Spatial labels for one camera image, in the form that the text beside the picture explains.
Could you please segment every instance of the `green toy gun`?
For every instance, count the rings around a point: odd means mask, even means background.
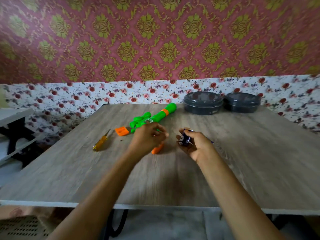
[[[151,117],[150,112],[146,112],[143,116],[134,117],[133,121],[130,122],[131,133],[141,127],[142,125],[146,124],[147,121],[150,123],[152,122],[160,122],[164,117],[168,116],[169,114],[176,111],[177,105],[174,103],[168,104],[164,109],[162,109],[159,113],[155,114]]]

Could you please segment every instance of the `orange band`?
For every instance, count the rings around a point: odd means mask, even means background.
[[[165,108],[164,108],[164,109],[161,109],[160,111],[165,112],[165,115],[166,115],[166,116],[168,116],[168,115],[169,115],[169,111],[168,111],[168,110],[166,110]]]

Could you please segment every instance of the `screwdriver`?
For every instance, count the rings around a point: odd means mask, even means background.
[[[98,151],[101,149],[101,146],[103,145],[103,143],[104,143],[106,140],[108,140],[107,135],[108,135],[109,131],[110,131],[110,129],[109,129],[108,132],[107,132],[105,135],[103,135],[103,136],[101,137],[101,139],[93,146],[93,149],[92,149],[92,150],[93,150],[94,152],[98,152]]]

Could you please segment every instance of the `transparent lid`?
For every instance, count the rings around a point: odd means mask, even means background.
[[[256,95],[245,92],[228,93],[224,99],[234,106],[256,106],[260,105],[260,98]]]
[[[183,102],[198,108],[212,108],[221,106],[223,99],[213,92],[190,92],[184,96]]]

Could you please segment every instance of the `wallpaper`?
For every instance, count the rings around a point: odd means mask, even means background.
[[[1,0],[0,83],[316,75],[319,19],[320,0]]]
[[[248,92],[279,116],[314,132],[320,132],[320,76],[208,78],[119,82],[68,82],[1,85],[10,107],[30,107],[34,114],[26,126],[44,133],[53,144],[103,104],[182,103],[187,93]],[[129,126],[118,124],[118,127]]]

